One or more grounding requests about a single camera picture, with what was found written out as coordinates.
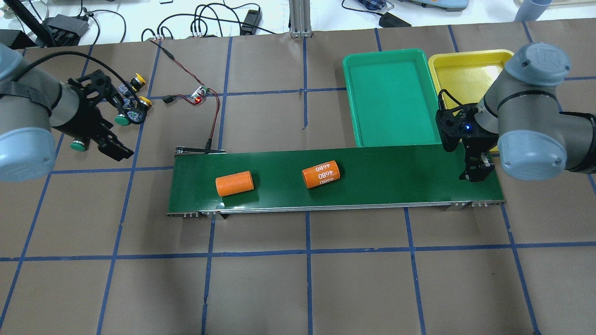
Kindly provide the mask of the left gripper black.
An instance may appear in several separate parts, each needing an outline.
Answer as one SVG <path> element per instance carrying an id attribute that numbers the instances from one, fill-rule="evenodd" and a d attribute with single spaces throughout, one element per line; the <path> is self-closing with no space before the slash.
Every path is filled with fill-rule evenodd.
<path id="1" fill-rule="evenodd" d="M 60 131 L 73 138 L 94 140 L 99 144 L 99 151 L 115 161 L 130 158 L 134 151 L 119 142 L 111 132 L 114 125 L 103 118 L 97 105 L 111 98 L 117 117 L 140 117 L 140 98 L 128 89 L 125 89 L 124 94 L 115 89 L 111 78 L 102 70 L 81 78 L 68 79 L 62 90 L 63 97 L 66 89 L 76 94 L 76 109 L 74 115 L 60 125 Z"/>

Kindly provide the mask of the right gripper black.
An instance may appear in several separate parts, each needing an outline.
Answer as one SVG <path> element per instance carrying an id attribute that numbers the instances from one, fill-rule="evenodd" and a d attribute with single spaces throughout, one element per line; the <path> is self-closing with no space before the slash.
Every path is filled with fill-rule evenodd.
<path id="1" fill-rule="evenodd" d="M 494 171 L 494 162 L 478 165 L 475 162 L 475 159 L 488 154 L 496 146 L 496 134 L 479 125 L 475 119 L 477 113 L 479 108 L 476 104 L 464 104 L 451 109 L 439 108 L 435 114 L 444 150 L 450 153 L 459 144 L 464 146 L 465 169 L 459 180 L 482 182 Z"/>

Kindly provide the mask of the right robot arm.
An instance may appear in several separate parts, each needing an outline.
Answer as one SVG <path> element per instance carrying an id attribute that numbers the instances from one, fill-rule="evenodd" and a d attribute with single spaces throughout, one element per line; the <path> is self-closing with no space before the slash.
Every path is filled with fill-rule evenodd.
<path id="1" fill-rule="evenodd" d="M 479 102 L 455 101 L 449 109 L 444 97 L 454 97 L 446 89 L 438 92 L 435 120 L 441 144 L 449 153 L 464 146 L 460 180 L 484 181 L 494 171 L 494 147 L 502 169 L 518 180 L 549 180 L 564 170 L 595 172 L 594 115 L 561 112 L 555 94 L 571 68 L 559 47 L 530 43 L 505 63 Z"/>

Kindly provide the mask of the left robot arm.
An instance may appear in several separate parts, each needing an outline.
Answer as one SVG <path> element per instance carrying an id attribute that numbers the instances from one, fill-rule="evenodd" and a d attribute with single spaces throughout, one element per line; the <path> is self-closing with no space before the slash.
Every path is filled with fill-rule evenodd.
<path id="1" fill-rule="evenodd" d="M 73 148 L 98 150 L 121 161 L 133 151 L 111 131 L 98 104 L 107 101 L 117 110 L 119 125 L 144 123 L 151 102 L 138 96 L 145 81 L 128 82 L 115 70 L 84 53 L 64 51 L 30 62 L 18 51 L 1 46 L 0 172 L 1 180 L 20 182 L 49 174 L 55 165 L 51 129 L 73 138 Z M 62 83 L 40 65 L 59 56 L 80 56 L 100 64 L 100 70 Z"/>

